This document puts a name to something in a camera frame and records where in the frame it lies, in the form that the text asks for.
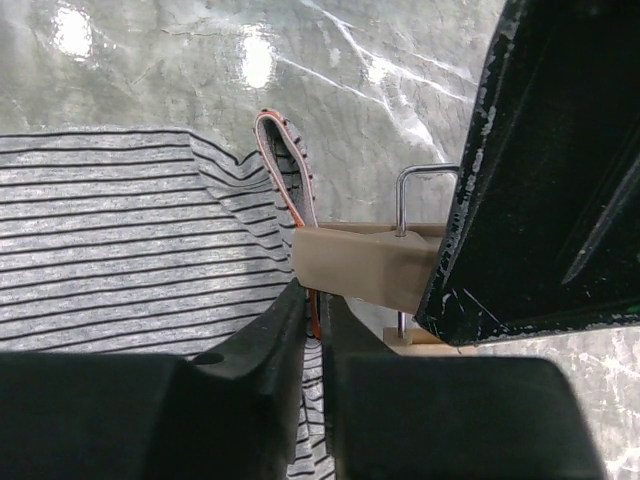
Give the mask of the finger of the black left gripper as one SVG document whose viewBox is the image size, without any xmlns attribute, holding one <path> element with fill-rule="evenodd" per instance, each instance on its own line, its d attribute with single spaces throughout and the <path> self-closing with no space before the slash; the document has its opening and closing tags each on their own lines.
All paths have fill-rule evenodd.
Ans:
<svg viewBox="0 0 640 480">
<path fill-rule="evenodd" d="M 417 323 L 451 345 L 639 322 L 639 5 L 509 1 Z"/>
</svg>

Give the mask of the grey striped boxer underwear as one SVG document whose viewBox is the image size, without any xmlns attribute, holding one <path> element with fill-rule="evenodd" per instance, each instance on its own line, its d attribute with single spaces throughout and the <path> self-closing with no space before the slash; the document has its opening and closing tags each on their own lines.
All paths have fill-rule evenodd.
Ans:
<svg viewBox="0 0 640 480">
<path fill-rule="evenodd" d="M 294 278 L 316 224 L 300 133 L 258 114 L 244 158 L 187 130 L 1 140 L 3 353 L 164 354 L 192 360 L 254 321 Z M 331 479 L 315 303 L 296 450 L 281 479 Z"/>
</svg>

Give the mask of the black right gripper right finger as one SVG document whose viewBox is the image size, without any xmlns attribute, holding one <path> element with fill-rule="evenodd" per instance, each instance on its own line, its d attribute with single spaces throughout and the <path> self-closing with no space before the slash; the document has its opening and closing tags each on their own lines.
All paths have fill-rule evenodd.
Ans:
<svg viewBox="0 0 640 480">
<path fill-rule="evenodd" d="M 408 356 L 320 299 L 327 448 L 340 479 L 602 479 L 574 391 L 535 357 Z"/>
</svg>

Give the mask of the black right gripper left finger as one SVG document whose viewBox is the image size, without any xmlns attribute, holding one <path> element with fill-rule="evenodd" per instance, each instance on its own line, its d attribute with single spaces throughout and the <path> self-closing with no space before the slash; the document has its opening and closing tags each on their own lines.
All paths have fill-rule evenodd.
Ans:
<svg viewBox="0 0 640 480">
<path fill-rule="evenodd" d="M 5 479 L 281 479 L 296 450 L 305 292 L 192 360 L 1 356 Z"/>
</svg>

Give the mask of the beige clip hanger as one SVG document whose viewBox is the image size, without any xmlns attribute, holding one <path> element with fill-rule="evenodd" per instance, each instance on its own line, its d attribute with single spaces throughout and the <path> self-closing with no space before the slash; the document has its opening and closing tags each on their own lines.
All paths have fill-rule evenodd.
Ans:
<svg viewBox="0 0 640 480">
<path fill-rule="evenodd" d="M 396 223 L 328 223 L 299 227 L 292 243 L 293 266 L 299 283 L 311 290 L 355 298 L 396 310 L 397 327 L 383 329 L 383 341 L 405 356 L 453 356 L 471 347 L 449 346 L 422 328 L 410 328 L 438 251 L 444 224 L 407 222 L 407 186 L 420 174 L 455 174 L 455 164 L 405 168 L 396 181 Z"/>
</svg>

